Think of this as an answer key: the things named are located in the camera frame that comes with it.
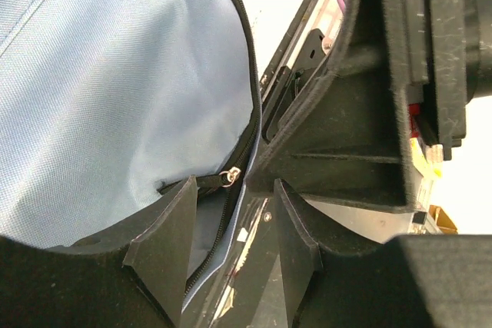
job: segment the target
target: zipper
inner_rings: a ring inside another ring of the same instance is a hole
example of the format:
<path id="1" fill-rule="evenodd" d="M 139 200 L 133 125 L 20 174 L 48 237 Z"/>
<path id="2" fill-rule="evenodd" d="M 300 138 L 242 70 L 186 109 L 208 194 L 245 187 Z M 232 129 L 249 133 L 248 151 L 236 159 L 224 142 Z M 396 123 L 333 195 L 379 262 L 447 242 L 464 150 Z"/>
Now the zipper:
<path id="1" fill-rule="evenodd" d="M 208 253 L 205 260 L 201 263 L 201 265 L 197 268 L 195 272 L 188 278 L 186 282 L 186 288 L 184 291 L 184 295 L 188 295 L 193 286 L 198 282 L 203 272 L 207 269 L 208 264 L 211 262 L 217 247 L 224 236 L 224 232 L 229 225 L 229 222 L 232 218 L 232 214 L 234 213 L 234 209 L 241 192 L 242 183 L 244 180 L 244 176 L 241 177 L 241 172 L 246 170 L 246 166 L 249 162 L 249 157 L 251 153 L 251 149 L 253 147 L 254 142 L 256 141 L 259 124 L 260 124 L 260 116 L 261 116 L 261 99 L 259 97 L 259 87 L 258 87 L 258 68 L 256 65 L 256 54 L 254 53 L 254 42 L 253 42 L 253 33 L 251 31 L 251 26 L 249 25 L 248 15 L 246 13 L 246 8 L 244 7 L 244 3 L 242 0 L 231 0 L 234 4 L 239 18 L 241 20 L 241 24 L 243 26 L 244 35 L 246 37 L 246 44 L 248 46 L 248 54 L 249 54 L 249 66 L 250 66 L 250 79 L 252 85 L 252 95 L 253 95 L 253 113 L 251 117 L 251 123 L 244 131 L 240 141 L 238 142 L 238 148 L 243 146 L 242 150 L 236 150 L 229 158 L 228 162 L 224 166 L 225 168 L 230 168 L 230 170 L 222 171 L 219 173 L 220 180 L 217 176 L 210 181 L 222 181 L 227 180 L 228 182 L 219 187 L 225 187 L 227 191 L 226 199 L 224 202 L 224 207 L 222 209 L 221 221 L 218 227 L 217 236 L 215 237 L 214 244 Z M 199 181 L 202 181 L 203 177 L 197 178 L 197 184 Z M 214 191 L 215 188 L 212 187 L 206 188 L 202 187 L 199 190 L 199 196 L 204 196 L 204 194 L 209 194 Z"/>

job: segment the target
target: fabric seam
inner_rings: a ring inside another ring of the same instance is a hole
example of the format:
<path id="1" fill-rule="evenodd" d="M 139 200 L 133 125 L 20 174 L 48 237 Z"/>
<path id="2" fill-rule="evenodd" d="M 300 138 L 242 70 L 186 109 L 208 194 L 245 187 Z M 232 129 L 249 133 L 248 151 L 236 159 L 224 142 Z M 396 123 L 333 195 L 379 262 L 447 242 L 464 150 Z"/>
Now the fabric seam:
<path id="1" fill-rule="evenodd" d="M 36 13 L 44 1 L 45 0 L 32 0 L 32 2 L 28 5 L 15 25 L 12 26 L 12 28 L 7 32 L 7 35 L 3 38 L 2 43 L 0 44 L 0 57 L 5 53 L 9 45 L 14 41 L 15 37 L 24 28 L 29 19 Z"/>

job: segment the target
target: red object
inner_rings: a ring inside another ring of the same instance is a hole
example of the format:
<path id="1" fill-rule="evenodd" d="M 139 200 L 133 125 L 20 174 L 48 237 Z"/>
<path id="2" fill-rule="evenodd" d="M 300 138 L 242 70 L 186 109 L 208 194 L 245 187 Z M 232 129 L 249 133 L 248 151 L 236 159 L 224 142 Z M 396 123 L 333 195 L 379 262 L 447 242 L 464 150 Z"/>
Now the red object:
<path id="1" fill-rule="evenodd" d="M 408 114 L 410 115 L 410 129 L 411 129 L 411 138 L 419 137 L 417 124 L 415 123 L 414 117 L 421 113 L 421 106 L 419 104 L 410 104 L 408 105 Z"/>

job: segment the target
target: blue fabric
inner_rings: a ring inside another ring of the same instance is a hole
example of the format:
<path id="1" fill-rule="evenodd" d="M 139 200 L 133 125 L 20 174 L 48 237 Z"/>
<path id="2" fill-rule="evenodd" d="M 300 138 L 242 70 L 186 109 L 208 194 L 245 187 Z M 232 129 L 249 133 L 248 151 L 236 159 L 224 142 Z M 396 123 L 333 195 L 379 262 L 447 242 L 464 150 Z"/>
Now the blue fabric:
<path id="1" fill-rule="evenodd" d="M 217 172 L 251 112 L 231 0 L 0 0 L 0 233 L 104 229 Z"/>

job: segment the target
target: gray floor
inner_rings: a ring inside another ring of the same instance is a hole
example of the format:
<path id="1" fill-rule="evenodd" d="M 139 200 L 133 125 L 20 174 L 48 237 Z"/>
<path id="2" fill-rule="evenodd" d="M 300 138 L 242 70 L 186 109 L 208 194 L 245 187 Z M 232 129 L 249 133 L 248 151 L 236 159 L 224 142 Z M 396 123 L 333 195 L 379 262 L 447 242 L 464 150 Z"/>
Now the gray floor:
<path id="1" fill-rule="evenodd" d="M 280 260 L 277 258 L 253 322 L 247 328 L 287 328 L 287 326 L 282 272 Z"/>

